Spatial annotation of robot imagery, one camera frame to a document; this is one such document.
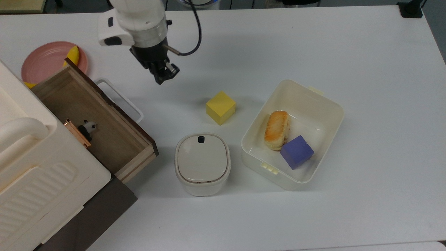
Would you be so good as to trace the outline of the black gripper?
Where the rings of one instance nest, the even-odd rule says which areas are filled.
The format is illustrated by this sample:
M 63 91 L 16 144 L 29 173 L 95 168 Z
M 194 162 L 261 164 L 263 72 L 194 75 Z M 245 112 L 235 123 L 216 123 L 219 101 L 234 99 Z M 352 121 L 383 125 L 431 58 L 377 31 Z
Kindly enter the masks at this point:
M 170 63 L 167 56 L 168 50 L 164 48 L 164 44 L 168 44 L 167 38 L 164 38 L 161 43 L 152 47 L 131 46 L 130 48 L 132 55 L 143 68 L 150 71 L 159 85 L 164 83 L 164 81 L 173 79 L 180 71 L 175 64 Z

